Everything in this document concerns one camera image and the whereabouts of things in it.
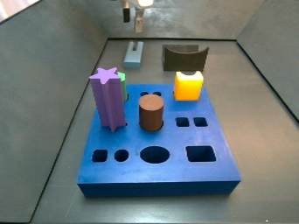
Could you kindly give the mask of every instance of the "blue shape sorter board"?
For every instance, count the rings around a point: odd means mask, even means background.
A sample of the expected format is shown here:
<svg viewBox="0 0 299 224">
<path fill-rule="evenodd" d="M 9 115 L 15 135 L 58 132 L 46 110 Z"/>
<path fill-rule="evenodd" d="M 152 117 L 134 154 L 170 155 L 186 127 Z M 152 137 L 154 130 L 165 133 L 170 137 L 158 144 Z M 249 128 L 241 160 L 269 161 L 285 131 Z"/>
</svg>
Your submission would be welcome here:
<svg viewBox="0 0 299 224">
<path fill-rule="evenodd" d="M 110 132 L 95 111 L 78 169 L 85 197 L 229 194 L 240 182 L 209 97 L 174 101 L 173 85 L 126 85 L 126 126 Z M 138 99 L 162 97 L 162 127 L 138 126 Z"/>
</svg>

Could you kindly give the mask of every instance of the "gray floor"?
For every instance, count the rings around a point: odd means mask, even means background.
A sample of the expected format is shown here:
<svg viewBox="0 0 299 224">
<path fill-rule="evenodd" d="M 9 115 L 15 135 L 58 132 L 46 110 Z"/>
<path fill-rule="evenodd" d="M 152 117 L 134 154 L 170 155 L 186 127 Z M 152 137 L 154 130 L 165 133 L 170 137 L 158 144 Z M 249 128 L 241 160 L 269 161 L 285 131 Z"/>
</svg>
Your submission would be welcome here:
<svg viewBox="0 0 299 224">
<path fill-rule="evenodd" d="M 172 83 L 162 71 L 162 45 L 209 47 L 204 86 L 242 181 L 229 196 L 85 199 L 75 186 L 94 110 L 83 94 L 33 223 L 299 222 L 299 129 L 237 44 L 218 41 L 144 42 L 140 70 L 122 69 L 126 40 L 109 40 L 98 66 L 117 67 L 128 83 Z"/>
</svg>

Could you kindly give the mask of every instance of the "circular hole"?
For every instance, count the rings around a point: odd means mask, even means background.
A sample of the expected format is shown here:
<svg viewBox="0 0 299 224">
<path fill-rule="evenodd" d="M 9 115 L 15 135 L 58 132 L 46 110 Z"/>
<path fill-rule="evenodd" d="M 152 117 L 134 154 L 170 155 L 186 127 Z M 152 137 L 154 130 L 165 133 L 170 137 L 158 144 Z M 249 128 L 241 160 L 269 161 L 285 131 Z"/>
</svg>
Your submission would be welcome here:
<svg viewBox="0 0 299 224">
<path fill-rule="evenodd" d="M 144 95 L 148 95 L 148 93 L 146 92 L 141 92 L 140 95 L 144 96 Z"/>
<path fill-rule="evenodd" d="M 125 162 L 128 159 L 128 151 L 126 150 L 117 150 L 114 153 L 114 160 L 117 162 Z"/>
<path fill-rule="evenodd" d="M 153 92 L 153 95 L 161 96 L 161 92 Z"/>
<path fill-rule="evenodd" d="M 169 156 L 169 151 L 160 146 L 148 146 L 140 152 L 140 158 L 148 164 L 160 164 L 169 158 Z"/>
</svg>

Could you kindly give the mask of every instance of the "brown cylinder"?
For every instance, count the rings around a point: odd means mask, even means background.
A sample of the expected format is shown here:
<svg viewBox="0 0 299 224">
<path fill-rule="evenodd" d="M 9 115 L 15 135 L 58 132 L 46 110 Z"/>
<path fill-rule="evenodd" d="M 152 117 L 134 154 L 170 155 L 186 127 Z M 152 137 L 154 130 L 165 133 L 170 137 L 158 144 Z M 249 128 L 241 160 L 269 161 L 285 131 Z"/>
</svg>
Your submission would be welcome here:
<svg viewBox="0 0 299 224">
<path fill-rule="evenodd" d="M 144 130 L 157 131 L 162 127 L 164 99 L 146 94 L 138 100 L 138 124 Z"/>
</svg>

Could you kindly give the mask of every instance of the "hole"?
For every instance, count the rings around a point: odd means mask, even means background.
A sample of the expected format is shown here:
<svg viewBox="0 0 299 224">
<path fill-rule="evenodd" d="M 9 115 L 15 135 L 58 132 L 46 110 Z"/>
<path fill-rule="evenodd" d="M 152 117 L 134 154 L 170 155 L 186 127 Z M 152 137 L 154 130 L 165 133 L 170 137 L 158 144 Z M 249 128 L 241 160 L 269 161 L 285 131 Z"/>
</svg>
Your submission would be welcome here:
<svg viewBox="0 0 299 224">
<path fill-rule="evenodd" d="M 117 150 L 114 153 L 114 160 L 117 162 L 125 162 L 128 159 L 128 151 L 126 150 Z"/>
<path fill-rule="evenodd" d="M 140 95 L 144 96 L 144 95 L 148 95 L 148 93 L 146 92 L 141 92 Z"/>
<path fill-rule="evenodd" d="M 108 159 L 108 151 L 106 150 L 94 150 L 91 154 L 91 162 L 102 163 Z"/>
<path fill-rule="evenodd" d="M 174 121 L 177 127 L 189 127 L 189 120 L 186 117 L 176 117 Z"/>
<path fill-rule="evenodd" d="M 214 162 L 216 157 L 213 149 L 208 145 L 202 146 L 186 146 L 186 157 L 189 162 Z"/>
<path fill-rule="evenodd" d="M 149 164 L 160 164 L 169 158 L 169 151 L 160 146 L 148 146 L 141 150 L 140 158 Z"/>
<path fill-rule="evenodd" d="M 206 120 L 204 117 L 193 117 L 192 120 L 193 120 L 193 124 L 196 127 L 206 127 L 208 126 Z"/>
<path fill-rule="evenodd" d="M 153 92 L 153 95 L 161 96 L 162 94 L 161 94 L 161 92 Z"/>
</svg>

